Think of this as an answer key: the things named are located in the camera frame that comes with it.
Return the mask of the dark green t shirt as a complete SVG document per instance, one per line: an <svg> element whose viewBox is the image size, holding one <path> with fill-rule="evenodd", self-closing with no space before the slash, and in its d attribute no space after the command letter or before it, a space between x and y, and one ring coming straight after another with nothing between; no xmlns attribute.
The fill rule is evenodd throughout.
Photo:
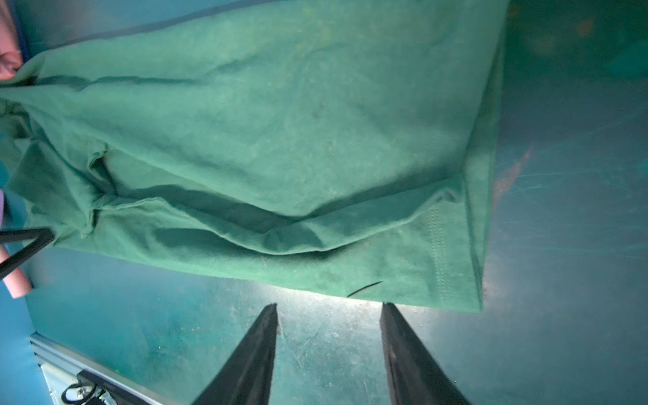
<svg viewBox="0 0 648 405"><path fill-rule="evenodd" d="M482 306L505 1L279 1L42 52L1 158L55 245Z"/></svg>

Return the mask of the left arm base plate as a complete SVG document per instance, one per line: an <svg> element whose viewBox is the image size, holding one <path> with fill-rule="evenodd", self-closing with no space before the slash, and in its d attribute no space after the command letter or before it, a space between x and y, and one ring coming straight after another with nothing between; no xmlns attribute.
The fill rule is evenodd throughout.
<svg viewBox="0 0 648 405"><path fill-rule="evenodd" d="M80 371L77 381L63 390L60 399L64 404L72 405L146 405L149 401L128 392L120 386L93 374Z"/></svg>

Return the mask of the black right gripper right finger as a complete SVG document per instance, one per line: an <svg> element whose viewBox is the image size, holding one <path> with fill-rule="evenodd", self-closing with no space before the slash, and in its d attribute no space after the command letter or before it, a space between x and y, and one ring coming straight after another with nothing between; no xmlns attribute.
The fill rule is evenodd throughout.
<svg viewBox="0 0 648 405"><path fill-rule="evenodd" d="M381 307L381 342L392 404L470 404L393 303Z"/></svg>

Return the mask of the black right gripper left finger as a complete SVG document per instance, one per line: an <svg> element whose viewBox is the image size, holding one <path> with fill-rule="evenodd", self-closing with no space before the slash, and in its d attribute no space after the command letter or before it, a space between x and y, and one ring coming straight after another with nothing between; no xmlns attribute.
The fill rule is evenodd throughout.
<svg viewBox="0 0 648 405"><path fill-rule="evenodd" d="M277 306L266 305L217 376L193 402L269 404L277 336Z"/></svg>

